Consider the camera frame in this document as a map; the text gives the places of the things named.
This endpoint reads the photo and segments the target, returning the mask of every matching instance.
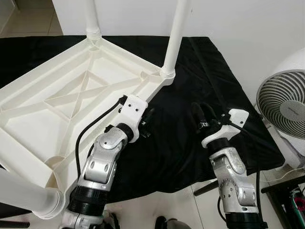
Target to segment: electric fan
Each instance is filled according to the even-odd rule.
[[[293,168],[305,164],[305,49],[282,62],[257,92],[257,106]]]

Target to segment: black cloth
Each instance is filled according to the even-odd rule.
[[[0,203],[0,219],[28,213],[31,211]]]
[[[17,79],[27,71],[83,40],[84,36],[28,37],[0,39],[0,86]],[[168,37],[110,36],[110,42],[162,66]],[[207,37],[192,38],[198,46],[205,67],[215,79],[228,108],[247,110],[250,115],[244,128],[253,135],[252,141],[243,134],[233,137],[246,163],[248,174],[255,172],[259,158],[261,169],[281,166],[284,158],[254,110],[242,87],[232,74],[223,56]],[[214,178],[208,153],[195,134],[190,116],[192,102],[206,102],[220,116],[223,111],[199,63],[188,38],[183,38],[172,85],[163,87],[149,103],[155,108],[150,122],[149,138],[140,137],[121,153],[109,202],[147,195],[155,191],[175,192],[190,184]]]

